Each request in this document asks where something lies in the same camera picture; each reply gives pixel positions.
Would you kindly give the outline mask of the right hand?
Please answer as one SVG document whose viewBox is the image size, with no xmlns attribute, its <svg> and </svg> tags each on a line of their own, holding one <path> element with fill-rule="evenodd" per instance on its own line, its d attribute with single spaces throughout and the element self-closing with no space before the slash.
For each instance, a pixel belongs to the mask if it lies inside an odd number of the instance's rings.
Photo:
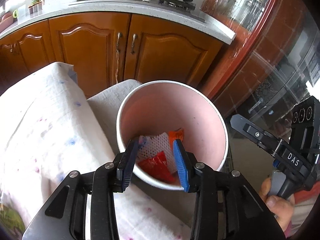
<svg viewBox="0 0 320 240">
<path fill-rule="evenodd" d="M 291 222 L 295 207 L 295 197 L 292 194 L 289 199 L 278 196 L 268 195 L 271 189 L 271 178 L 266 178 L 259 190 L 259 196 L 267 205 L 269 210 L 274 213 L 276 220 L 283 231 L 286 231 Z"/>
</svg>

